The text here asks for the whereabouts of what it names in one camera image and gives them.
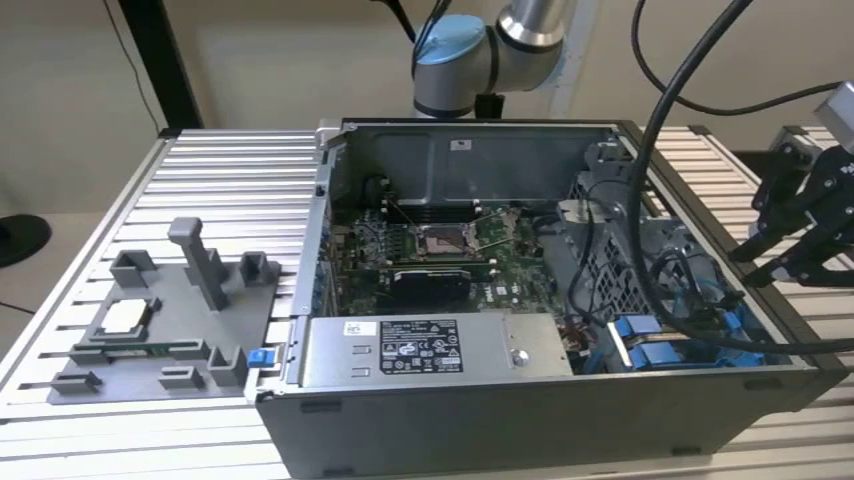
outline warning label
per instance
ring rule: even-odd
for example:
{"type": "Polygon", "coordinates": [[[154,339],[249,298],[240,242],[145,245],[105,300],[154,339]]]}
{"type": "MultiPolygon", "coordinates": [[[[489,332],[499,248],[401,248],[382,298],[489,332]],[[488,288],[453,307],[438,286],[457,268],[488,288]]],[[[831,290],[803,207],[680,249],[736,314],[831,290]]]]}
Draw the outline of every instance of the warning label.
{"type": "Polygon", "coordinates": [[[456,320],[380,322],[378,338],[385,375],[463,371],[456,320]]]}

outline metal sheet panel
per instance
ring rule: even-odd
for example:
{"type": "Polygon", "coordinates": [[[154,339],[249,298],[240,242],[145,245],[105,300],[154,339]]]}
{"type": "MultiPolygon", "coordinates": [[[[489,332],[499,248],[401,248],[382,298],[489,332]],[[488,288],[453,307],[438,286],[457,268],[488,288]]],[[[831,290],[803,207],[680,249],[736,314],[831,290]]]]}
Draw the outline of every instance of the metal sheet panel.
{"type": "MultiPolygon", "coordinates": [[[[807,129],[804,141],[831,143],[820,129],[807,129]]],[[[756,181],[749,172],[711,136],[683,127],[664,129],[659,148],[676,170],[685,174],[700,198],[736,238],[745,238],[751,215],[749,195],[756,181]],[[715,173],[719,182],[701,175],[715,173]]],[[[46,405],[44,383],[62,368],[65,359],[50,357],[72,341],[74,329],[85,327],[94,315],[104,285],[109,255],[116,242],[154,242],[157,246],[174,211],[209,214],[204,236],[222,245],[258,242],[281,251],[272,257],[282,262],[280,295],[273,316],[281,317],[269,329],[270,344],[286,337],[289,292],[297,257],[289,242],[301,239],[300,195],[310,186],[301,169],[312,158],[310,132],[189,131],[166,142],[137,172],[138,181],[122,192],[124,200],[108,213],[93,240],[84,247],[77,265],[69,270],[68,288],[52,295],[33,318],[26,334],[32,345],[18,347],[19,364],[0,396],[0,473],[17,478],[182,479],[286,478],[286,469],[262,429],[260,418],[241,398],[126,402],[110,405],[46,405]],[[206,176],[170,178],[166,169],[205,170],[206,176]],[[248,172],[257,168],[262,176],[248,172]],[[140,215],[137,212],[150,210],[140,215]],[[254,212],[242,216],[236,212],[254,212]],[[152,222],[132,223],[142,219],[152,222]]],[[[160,262],[178,261],[168,256],[160,262]]],[[[779,284],[779,289],[823,338],[854,336],[851,290],[829,290],[779,284]]],[[[5,359],[0,373],[15,358],[5,359]]],[[[854,356],[841,356],[854,371],[854,356]]],[[[854,471],[854,375],[800,412],[763,418],[711,457],[651,459],[565,468],[457,476],[483,479],[839,479],[854,471]]]]}

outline blue connector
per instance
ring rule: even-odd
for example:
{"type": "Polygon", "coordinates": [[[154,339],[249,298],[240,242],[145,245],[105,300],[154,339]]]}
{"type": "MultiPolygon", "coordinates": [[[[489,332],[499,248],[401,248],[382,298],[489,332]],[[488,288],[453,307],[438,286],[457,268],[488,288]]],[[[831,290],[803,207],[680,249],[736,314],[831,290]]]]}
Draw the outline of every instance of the blue connector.
{"type": "Polygon", "coordinates": [[[661,333],[661,324],[652,315],[623,315],[613,323],[620,337],[661,333]]]}
{"type": "Polygon", "coordinates": [[[276,351],[256,348],[245,359],[249,368],[269,368],[276,365],[276,351]]]}

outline black electric cord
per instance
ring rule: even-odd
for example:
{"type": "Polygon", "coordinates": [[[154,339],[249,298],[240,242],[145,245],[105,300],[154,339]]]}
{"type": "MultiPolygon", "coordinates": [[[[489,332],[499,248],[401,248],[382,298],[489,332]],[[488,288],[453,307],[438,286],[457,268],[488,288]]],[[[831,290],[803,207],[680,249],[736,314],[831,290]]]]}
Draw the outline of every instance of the black electric cord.
{"type": "Polygon", "coordinates": [[[104,10],[106,10],[106,16],[109,17],[109,24],[112,25],[112,31],[116,34],[116,39],[118,40],[118,46],[121,47],[121,53],[124,53],[124,58],[128,61],[128,65],[130,65],[130,70],[133,70],[133,79],[136,80],[136,90],[138,91],[138,97],[142,100],[142,105],[145,106],[145,111],[148,112],[148,118],[150,118],[150,123],[154,124],[154,133],[160,134],[160,125],[157,125],[157,119],[154,118],[154,114],[150,111],[150,105],[148,105],[148,99],[145,98],[145,92],[142,91],[142,81],[138,78],[138,70],[136,69],[136,65],[133,64],[133,59],[130,59],[130,54],[128,53],[128,49],[124,46],[124,40],[121,39],[121,33],[118,33],[118,26],[116,25],[116,19],[112,16],[112,10],[109,9],[109,4],[106,0],[101,0],[104,4],[104,10]]]}
{"type": "Polygon", "coordinates": [[[402,5],[400,5],[400,0],[372,0],[374,2],[382,3],[390,13],[394,14],[394,18],[397,19],[397,23],[400,24],[400,28],[402,28],[402,32],[405,33],[409,42],[414,43],[414,29],[412,28],[412,22],[409,22],[409,17],[405,14],[405,10],[402,9],[402,5]]]}
{"type": "Polygon", "coordinates": [[[17,305],[11,305],[10,303],[0,302],[0,307],[10,308],[11,310],[17,310],[18,312],[27,313],[29,315],[36,314],[36,312],[29,310],[27,308],[18,307],[17,305]]]}
{"type": "Polygon", "coordinates": [[[643,185],[647,178],[645,172],[649,166],[657,134],[660,132],[667,114],[669,113],[679,92],[681,91],[684,84],[691,78],[696,67],[705,58],[705,55],[720,39],[720,36],[727,31],[744,9],[749,6],[751,2],[752,0],[733,0],[720,16],[715,19],[711,27],[693,46],[691,53],[676,69],[676,72],[669,80],[667,88],[664,89],[664,93],[657,101],[657,104],[655,105],[655,109],[647,122],[643,139],[640,141],[640,148],[637,150],[637,158],[632,162],[631,166],[628,202],[625,212],[628,223],[628,246],[631,261],[635,266],[637,284],[640,286],[640,291],[647,299],[649,307],[653,313],[657,315],[660,321],[664,324],[669,325],[683,335],[696,340],[704,341],[709,345],[715,345],[723,348],[732,348],[747,352],[781,355],[817,355],[854,351],[854,339],[849,338],[812,343],[772,344],[737,340],[732,337],[721,336],[717,332],[695,329],[691,326],[691,321],[701,321],[704,319],[695,318],[696,315],[693,314],[689,315],[687,319],[680,319],[669,313],[667,308],[664,308],[664,305],[661,304],[659,298],[657,288],[644,262],[643,246],[640,243],[640,196],[643,193],[643,185]]]}
{"type": "MultiPolygon", "coordinates": [[[[649,68],[648,63],[645,62],[645,57],[643,56],[643,52],[640,50],[640,40],[639,40],[639,29],[640,29],[640,16],[643,14],[643,7],[645,6],[645,0],[637,0],[637,4],[635,5],[635,12],[631,17],[631,51],[635,56],[635,60],[637,61],[637,66],[643,71],[643,76],[647,78],[649,83],[655,86],[659,92],[664,93],[664,89],[667,88],[661,83],[660,79],[655,76],[655,72],[649,68]]],[[[676,96],[675,101],[684,107],[695,110],[697,112],[705,113],[708,115],[716,115],[720,117],[733,117],[737,115],[747,115],[748,113],[756,113],[761,110],[767,110],[771,107],[776,107],[784,103],[788,103],[800,98],[808,97],[809,95],[815,95],[816,93],[828,92],[835,90],[839,86],[840,82],[824,83],[821,85],[815,85],[813,87],[804,88],[796,92],[792,92],[781,97],[773,98],[764,102],[756,103],[755,105],[749,105],[747,107],[740,108],[713,108],[705,105],[700,105],[696,102],[685,99],[684,97],[676,96]]]]}
{"type": "Polygon", "coordinates": [[[426,20],[424,21],[424,26],[421,27],[421,31],[417,34],[417,38],[414,40],[414,46],[412,47],[412,62],[410,62],[410,73],[414,76],[414,65],[417,64],[417,57],[421,53],[421,49],[426,44],[426,39],[429,38],[429,34],[432,33],[432,29],[441,20],[444,13],[450,8],[450,0],[436,0],[436,4],[432,7],[429,15],[426,16],[426,20]]]}
{"type": "Polygon", "coordinates": [[[657,282],[657,278],[661,275],[664,266],[667,266],[667,264],[673,260],[679,262],[679,266],[681,267],[681,274],[684,275],[684,280],[687,281],[687,288],[697,298],[701,298],[696,279],[693,278],[693,272],[691,271],[691,264],[688,263],[688,257],[677,248],[671,247],[664,249],[659,257],[652,261],[652,264],[649,265],[649,273],[652,278],[657,282]]]}
{"type": "Polygon", "coordinates": [[[589,196],[592,195],[593,189],[599,185],[604,185],[607,183],[619,183],[621,185],[625,185],[625,182],[623,182],[621,180],[612,180],[612,179],[599,180],[589,186],[589,188],[587,188],[587,192],[584,192],[584,195],[581,198],[581,200],[584,201],[584,208],[587,210],[587,235],[584,237],[584,247],[581,248],[581,255],[577,258],[577,270],[575,270],[575,274],[572,275],[572,280],[569,280],[569,288],[567,289],[567,292],[565,292],[567,301],[569,302],[569,307],[572,307],[572,310],[577,312],[581,319],[584,320],[584,323],[587,324],[592,323],[593,325],[601,328],[605,327],[605,322],[599,320],[592,315],[592,312],[579,307],[577,302],[575,301],[575,290],[577,289],[577,283],[580,282],[584,270],[589,268],[589,254],[592,253],[595,222],[592,218],[592,210],[589,208],[589,196]]]}
{"type": "Polygon", "coordinates": [[[577,259],[577,270],[575,270],[575,275],[572,275],[572,280],[569,281],[569,288],[567,289],[565,296],[567,301],[569,302],[569,307],[572,310],[580,315],[581,320],[587,324],[593,324],[600,328],[605,328],[605,322],[599,320],[592,313],[584,310],[575,301],[575,290],[577,288],[577,283],[581,279],[581,274],[588,267],[589,264],[589,253],[592,251],[592,242],[593,242],[593,230],[595,223],[592,219],[592,210],[589,209],[589,205],[587,206],[587,235],[584,237],[584,247],[581,249],[581,255],[577,259]]]}

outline motherboard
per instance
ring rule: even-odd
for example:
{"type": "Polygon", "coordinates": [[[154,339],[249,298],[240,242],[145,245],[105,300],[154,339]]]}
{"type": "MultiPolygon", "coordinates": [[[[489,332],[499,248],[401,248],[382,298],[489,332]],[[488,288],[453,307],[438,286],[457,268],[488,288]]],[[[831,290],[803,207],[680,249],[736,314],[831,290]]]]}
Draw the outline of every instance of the motherboard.
{"type": "Polygon", "coordinates": [[[508,310],[561,318],[525,209],[424,209],[386,201],[333,230],[342,315],[508,310]]]}

